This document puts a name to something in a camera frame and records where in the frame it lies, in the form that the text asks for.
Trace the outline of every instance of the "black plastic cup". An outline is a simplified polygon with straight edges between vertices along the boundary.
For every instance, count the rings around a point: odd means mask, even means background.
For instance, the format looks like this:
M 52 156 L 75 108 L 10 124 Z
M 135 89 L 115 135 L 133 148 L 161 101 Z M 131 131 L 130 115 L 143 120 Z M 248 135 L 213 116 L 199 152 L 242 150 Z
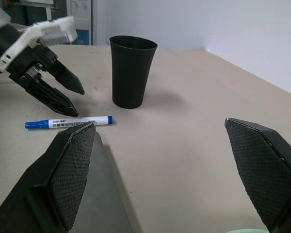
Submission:
M 112 99 L 122 108 L 138 108 L 157 44 L 134 36 L 110 38 L 112 54 Z

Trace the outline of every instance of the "table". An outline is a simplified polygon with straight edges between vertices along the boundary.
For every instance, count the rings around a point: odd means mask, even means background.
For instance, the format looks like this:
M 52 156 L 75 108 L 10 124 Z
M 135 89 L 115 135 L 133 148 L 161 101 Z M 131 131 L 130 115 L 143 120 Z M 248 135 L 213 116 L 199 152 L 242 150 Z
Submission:
M 201 50 L 158 49 L 141 107 L 112 103 L 109 47 L 52 47 L 81 80 L 85 96 L 45 80 L 98 126 L 135 232 L 224 233 L 265 229 L 239 178 L 226 117 L 276 129 L 291 144 L 291 94 Z M 0 75 L 0 205 L 58 130 L 25 121 L 62 118 Z

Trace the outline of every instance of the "white wall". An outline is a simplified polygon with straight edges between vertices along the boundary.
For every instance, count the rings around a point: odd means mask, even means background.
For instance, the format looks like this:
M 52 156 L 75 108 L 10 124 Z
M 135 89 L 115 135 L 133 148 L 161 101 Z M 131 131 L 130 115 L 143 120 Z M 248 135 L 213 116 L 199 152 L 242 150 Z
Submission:
M 128 34 L 207 49 L 291 92 L 291 0 L 104 1 L 105 39 Z

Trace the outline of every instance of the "textured gripper pad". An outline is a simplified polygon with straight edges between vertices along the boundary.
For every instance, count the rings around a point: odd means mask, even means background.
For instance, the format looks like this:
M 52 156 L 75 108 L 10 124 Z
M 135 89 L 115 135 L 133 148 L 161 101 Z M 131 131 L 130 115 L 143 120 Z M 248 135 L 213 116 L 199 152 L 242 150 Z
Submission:
M 94 135 L 95 128 L 89 127 L 73 136 L 51 178 L 52 194 L 68 230 L 74 224 L 85 190 Z
M 246 192 L 271 229 L 291 198 L 291 171 L 259 132 L 230 120 L 226 129 Z

